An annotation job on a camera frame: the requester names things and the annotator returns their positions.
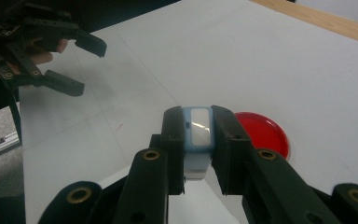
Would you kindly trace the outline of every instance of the gray carpet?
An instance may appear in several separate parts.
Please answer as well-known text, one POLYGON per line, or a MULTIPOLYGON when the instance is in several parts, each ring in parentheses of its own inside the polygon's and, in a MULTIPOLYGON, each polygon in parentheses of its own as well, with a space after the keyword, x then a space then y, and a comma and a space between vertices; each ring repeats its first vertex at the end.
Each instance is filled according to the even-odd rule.
MULTIPOLYGON (((0 110, 0 137, 16 132, 10 110, 0 110)), ((24 192, 22 149, 14 147, 0 154, 0 197, 24 192)))

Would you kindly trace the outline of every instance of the light blue object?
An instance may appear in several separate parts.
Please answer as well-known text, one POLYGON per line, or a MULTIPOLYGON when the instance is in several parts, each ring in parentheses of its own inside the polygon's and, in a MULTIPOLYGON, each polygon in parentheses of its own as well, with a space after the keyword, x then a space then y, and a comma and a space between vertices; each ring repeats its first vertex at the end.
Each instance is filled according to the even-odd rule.
POLYGON ((214 151, 213 111, 210 107, 182 108, 185 122, 185 177, 202 179, 214 151))

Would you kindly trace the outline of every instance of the red round object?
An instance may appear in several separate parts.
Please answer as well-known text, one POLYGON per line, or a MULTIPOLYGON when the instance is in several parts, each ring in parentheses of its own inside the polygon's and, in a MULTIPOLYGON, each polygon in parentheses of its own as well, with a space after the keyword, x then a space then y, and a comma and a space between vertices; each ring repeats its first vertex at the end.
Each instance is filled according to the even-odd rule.
POLYGON ((289 143, 282 128, 269 118, 251 112, 236 113, 238 121, 249 134, 256 148, 267 148, 287 159, 289 143))

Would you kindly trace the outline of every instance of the white table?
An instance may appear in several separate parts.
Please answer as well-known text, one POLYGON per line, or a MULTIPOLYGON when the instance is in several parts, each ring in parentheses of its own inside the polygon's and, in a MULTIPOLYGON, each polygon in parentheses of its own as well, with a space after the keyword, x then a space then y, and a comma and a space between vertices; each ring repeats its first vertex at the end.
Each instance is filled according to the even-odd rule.
MULTIPOLYGON (((65 186, 115 179, 176 105, 263 114, 286 132, 289 161, 307 183, 327 193, 358 183, 357 41, 244 0, 182 0, 95 35, 108 44, 104 58, 70 44, 41 66, 84 82, 81 97, 21 89, 28 223, 65 186)), ((206 179, 186 191, 218 192, 213 171, 206 179)), ((220 198, 244 222, 239 198, 220 198)), ((190 219, 170 210, 171 223, 200 214, 180 211, 190 219)))

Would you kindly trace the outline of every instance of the human hand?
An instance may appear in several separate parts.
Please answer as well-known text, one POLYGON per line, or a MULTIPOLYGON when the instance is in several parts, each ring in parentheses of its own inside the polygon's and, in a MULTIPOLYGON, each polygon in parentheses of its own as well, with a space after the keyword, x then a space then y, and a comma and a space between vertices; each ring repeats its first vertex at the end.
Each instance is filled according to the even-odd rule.
MULTIPOLYGON (((52 54, 36 46, 34 42, 36 42, 37 40, 40 39, 35 39, 31 41, 29 45, 25 48, 25 52, 30 56, 31 60, 35 64, 51 62, 51 60, 53 59, 52 54)), ((62 53, 67 45, 68 45, 68 40, 60 39, 57 43, 57 52, 62 53)), ((12 63, 7 63, 7 64, 11 67, 13 72, 15 72, 16 74, 20 73, 16 64, 12 64, 12 63)))

